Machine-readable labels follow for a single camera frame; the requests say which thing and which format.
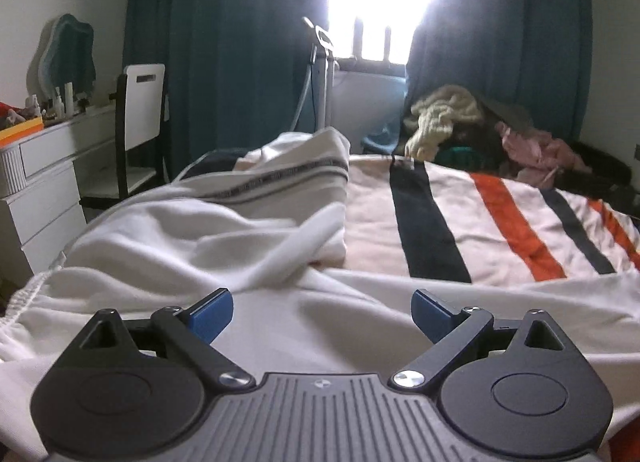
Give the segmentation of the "white sweatshirt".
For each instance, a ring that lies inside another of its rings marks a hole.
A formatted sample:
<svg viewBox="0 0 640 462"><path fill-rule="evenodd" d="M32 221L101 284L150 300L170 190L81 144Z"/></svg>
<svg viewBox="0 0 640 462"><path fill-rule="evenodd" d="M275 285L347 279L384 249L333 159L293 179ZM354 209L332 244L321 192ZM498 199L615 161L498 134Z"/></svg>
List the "white sweatshirt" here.
<svg viewBox="0 0 640 462"><path fill-rule="evenodd" d="M230 327L216 346L254 374L267 371L391 375L427 349L411 295L516 319L549 312L608 386L611 461L639 456L639 271L513 287L351 273L314 261L341 248L345 206L324 173L307 189L276 187L232 203L209 176L174 182L105 212L55 263L16 292L1 320L1 456L46 452L29 416L40 378L99 309L144 318L225 287Z"/></svg>

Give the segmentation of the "dark clothes pile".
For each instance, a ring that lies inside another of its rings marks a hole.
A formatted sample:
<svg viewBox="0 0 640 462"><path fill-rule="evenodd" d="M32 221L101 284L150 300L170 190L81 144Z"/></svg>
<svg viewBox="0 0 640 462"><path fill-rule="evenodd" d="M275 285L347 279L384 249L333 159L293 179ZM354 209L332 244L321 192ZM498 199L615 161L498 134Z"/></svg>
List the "dark clothes pile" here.
<svg viewBox="0 0 640 462"><path fill-rule="evenodd" d="M511 176L512 167L502 148L501 138L495 125L502 121L521 133L536 127L528 118L526 109L501 104L473 93L472 95L482 109L484 119L477 123L456 123L452 136L439 145L435 158L427 162L466 172L489 173L514 179ZM421 96L409 104L404 119L409 115L411 105ZM404 145L408 138L404 119L401 121L400 137L396 148L398 155L402 156L405 156ZM639 190L631 186L629 167L608 153L580 141L565 141L565 143L582 157L588 167L591 167L592 173L563 171L555 178L552 188L563 189L592 199L602 199L612 205L615 210L636 219L639 216Z"/></svg>

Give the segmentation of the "striped bed blanket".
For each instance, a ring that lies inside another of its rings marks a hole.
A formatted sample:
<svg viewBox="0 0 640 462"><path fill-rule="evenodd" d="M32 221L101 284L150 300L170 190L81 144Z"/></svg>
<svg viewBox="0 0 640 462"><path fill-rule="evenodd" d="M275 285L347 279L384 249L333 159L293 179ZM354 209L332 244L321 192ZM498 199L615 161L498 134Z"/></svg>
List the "striped bed blanket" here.
<svg viewBox="0 0 640 462"><path fill-rule="evenodd" d="M341 248L314 261L401 278L513 287L637 274L639 233L601 200L412 159L352 156L340 137L288 134L254 150L204 153L180 181L209 176L215 200L307 189L324 173L345 206Z"/></svg>

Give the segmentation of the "pink garment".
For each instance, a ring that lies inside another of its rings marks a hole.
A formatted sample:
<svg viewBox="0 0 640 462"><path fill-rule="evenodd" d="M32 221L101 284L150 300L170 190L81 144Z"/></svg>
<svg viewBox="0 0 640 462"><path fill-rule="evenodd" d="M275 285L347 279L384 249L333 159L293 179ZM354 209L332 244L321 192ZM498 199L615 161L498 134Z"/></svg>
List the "pink garment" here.
<svg viewBox="0 0 640 462"><path fill-rule="evenodd" d="M515 181L536 188L552 188L563 171L591 174L592 169L562 139L551 133L528 129L521 133L500 121L495 125L508 156Z"/></svg>

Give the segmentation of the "white dresser with drawers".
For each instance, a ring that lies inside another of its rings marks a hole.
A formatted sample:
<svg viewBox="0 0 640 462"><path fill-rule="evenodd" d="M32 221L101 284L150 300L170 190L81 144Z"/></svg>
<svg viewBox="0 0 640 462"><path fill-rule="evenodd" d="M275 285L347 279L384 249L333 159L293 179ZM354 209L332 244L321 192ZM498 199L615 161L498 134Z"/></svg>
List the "white dresser with drawers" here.
<svg viewBox="0 0 640 462"><path fill-rule="evenodd" d="M86 226L81 189L115 164L115 108L1 149L1 279L21 288Z"/></svg>

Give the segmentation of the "cream knitted sweater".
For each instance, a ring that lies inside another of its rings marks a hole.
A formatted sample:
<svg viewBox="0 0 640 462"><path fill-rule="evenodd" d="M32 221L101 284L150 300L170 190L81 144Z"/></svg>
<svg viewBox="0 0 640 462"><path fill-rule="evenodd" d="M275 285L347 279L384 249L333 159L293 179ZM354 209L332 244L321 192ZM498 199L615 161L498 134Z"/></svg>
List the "cream knitted sweater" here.
<svg viewBox="0 0 640 462"><path fill-rule="evenodd" d="M483 119L483 111L469 90L460 85L442 85L411 105L404 119L408 134L404 155L432 161L439 145L454 133L456 123L477 123Z"/></svg>

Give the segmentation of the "white and black chair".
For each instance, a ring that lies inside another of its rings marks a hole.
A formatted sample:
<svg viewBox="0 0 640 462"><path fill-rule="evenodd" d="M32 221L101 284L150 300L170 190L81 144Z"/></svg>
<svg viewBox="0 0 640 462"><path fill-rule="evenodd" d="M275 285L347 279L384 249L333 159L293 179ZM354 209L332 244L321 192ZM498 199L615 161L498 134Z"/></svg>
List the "white and black chair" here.
<svg viewBox="0 0 640 462"><path fill-rule="evenodd" d="M133 195L164 182L160 133L164 118L166 67L163 64L129 65L117 79L115 93L115 165L89 177L80 189L85 209L107 210ZM127 153L154 145L151 167L128 163Z"/></svg>

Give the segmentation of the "orange box on dresser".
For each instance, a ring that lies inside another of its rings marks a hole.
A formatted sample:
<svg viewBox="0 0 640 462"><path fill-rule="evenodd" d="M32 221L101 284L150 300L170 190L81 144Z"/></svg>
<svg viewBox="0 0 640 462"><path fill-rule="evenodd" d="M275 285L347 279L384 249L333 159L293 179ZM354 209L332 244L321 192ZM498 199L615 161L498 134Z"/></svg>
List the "orange box on dresser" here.
<svg viewBox="0 0 640 462"><path fill-rule="evenodd" d="M7 127L6 130L0 132L0 147L6 147L14 141L19 141L21 138L38 133L43 129L44 124L41 117Z"/></svg>

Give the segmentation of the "garment steamer stand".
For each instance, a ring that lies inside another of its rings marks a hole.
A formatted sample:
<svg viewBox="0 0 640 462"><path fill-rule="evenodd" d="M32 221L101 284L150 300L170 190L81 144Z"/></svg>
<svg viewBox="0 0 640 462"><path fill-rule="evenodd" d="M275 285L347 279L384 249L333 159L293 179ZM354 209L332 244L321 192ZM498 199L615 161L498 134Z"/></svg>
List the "garment steamer stand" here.
<svg viewBox="0 0 640 462"><path fill-rule="evenodd" d="M290 131L295 132L302 116L308 95L314 111L314 130L319 131L332 125L334 77L337 66L334 45L329 32L314 24L308 17L302 23L310 39L302 92L294 111Z"/></svg>

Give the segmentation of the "teal window curtain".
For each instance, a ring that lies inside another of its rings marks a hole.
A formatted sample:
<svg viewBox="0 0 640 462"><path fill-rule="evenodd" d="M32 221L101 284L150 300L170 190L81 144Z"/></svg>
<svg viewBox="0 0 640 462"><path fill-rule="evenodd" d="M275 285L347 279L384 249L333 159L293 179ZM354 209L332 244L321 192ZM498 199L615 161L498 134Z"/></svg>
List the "teal window curtain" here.
<svg viewBox="0 0 640 462"><path fill-rule="evenodd" d="M326 27L344 69L398 72L406 107L459 85L556 136L582 130L591 0L128 0L125 63L166 68L171 172L210 149L311 129L317 102L298 107L304 18Z"/></svg>

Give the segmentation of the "wavy frame table mirror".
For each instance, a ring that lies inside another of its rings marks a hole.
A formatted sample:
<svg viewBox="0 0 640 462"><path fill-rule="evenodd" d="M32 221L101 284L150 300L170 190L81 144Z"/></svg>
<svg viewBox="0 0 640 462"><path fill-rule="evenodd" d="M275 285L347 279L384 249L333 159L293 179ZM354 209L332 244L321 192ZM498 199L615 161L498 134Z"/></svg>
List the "wavy frame table mirror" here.
<svg viewBox="0 0 640 462"><path fill-rule="evenodd" d="M64 92L64 85L72 83L76 94L91 98L96 89L93 44L93 26L70 13L47 22L27 69L27 92L52 100L56 88Z"/></svg>

